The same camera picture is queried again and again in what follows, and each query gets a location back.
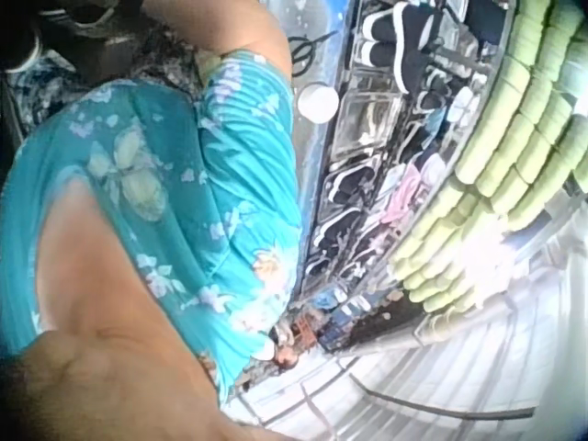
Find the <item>blue floral dress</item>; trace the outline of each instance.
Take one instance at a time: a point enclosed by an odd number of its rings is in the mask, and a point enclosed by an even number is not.
[[[300,240],[291,92],[264,57],[237,51],[201,99],[119,80],[25,141],[0,211],[0,332],[15,354],[42,332],[40,227],[72,177],[93,190],[153,296],[223,402],[261,351],[294,285]]]

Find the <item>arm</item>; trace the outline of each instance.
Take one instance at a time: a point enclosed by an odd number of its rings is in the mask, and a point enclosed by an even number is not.
[[[288,39],[257,0],[144,0],[143,11],[200,49],[218,54],[249,50],[290,79]]]

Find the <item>sneaker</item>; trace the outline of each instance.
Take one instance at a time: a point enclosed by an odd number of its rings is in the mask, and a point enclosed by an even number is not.
[[[426,90],[421,92],[416,98],[413,113],[415,115],[429,115],[445,105],[446,100],[443,96],[435,91]]]
[[[396,45],[364,41],[359,48],[359,62],[369,67],[391,67],[394,64]]]
[[[328,199],[339,205],[345,205],[353,195],[363,189],[363,186],[376,177],[376,171],[368,163],[355,165],[337,175],[333,187],[329,191]]]
[[[326,249],[330,245],[338,245],[347,237],[360,216],[361,210],[355,207],[333,216],[318,228],[314,246]]]
[[[364,41],[358,54],[359,62],[368,67],[394,66],[394,79],[404,94],[415,96],[421,88],[421,79],[429,58],[419,51],[399,56],[398,47],[391,43]]]
[[[42,54],[40,31],[32,23],[24,23],[20,32],[0,30],[0,41],[0,72],[24,72]]]
[[[434,36],[437,15],[431,6],[414,6],[407,2],[399,2],[394,6],[392,16],[396,32],[394,76],[401,91],[409,94],[414,92],[413,83],[420,82],[428,63],[428,60],[423,62],[424,56],[420,50]]]
[[[319,255],[316,259],[310,261],[304,273],[306,276],[316,277],[322,273],[324,273],[329,265],[331,264],[331,259],[329,259],[326,255]]]
[[[395,43],[396,32],[394,32],[394,21],[392,19],[393,12],[393,8],[390,8],[369,14],[361,26],[363,36],[371,41]]]

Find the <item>person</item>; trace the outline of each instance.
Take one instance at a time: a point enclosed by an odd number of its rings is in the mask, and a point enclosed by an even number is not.
[[[218,404],[295,281],[288,41],[255,0],[142,10],[221,63],[196,102],[114,81],[20,147],[0,209],[10,371],[59,439],[250,439]]]

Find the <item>skin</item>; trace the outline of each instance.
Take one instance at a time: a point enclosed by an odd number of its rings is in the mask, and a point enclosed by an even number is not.
[[[286,37],[256,0],[146,0],[144,11],[202,49],[248,49],[290,78]],[[66,185],[45,220],[36,287],[52,331],[23,362],[34,425],[47,439],[290,439],[219,411],[205,370],[80,180]]]
[[[290,346],[279,346],[276,348],[274,361],[279,365],[294,365],[298,362],[298,353]]]

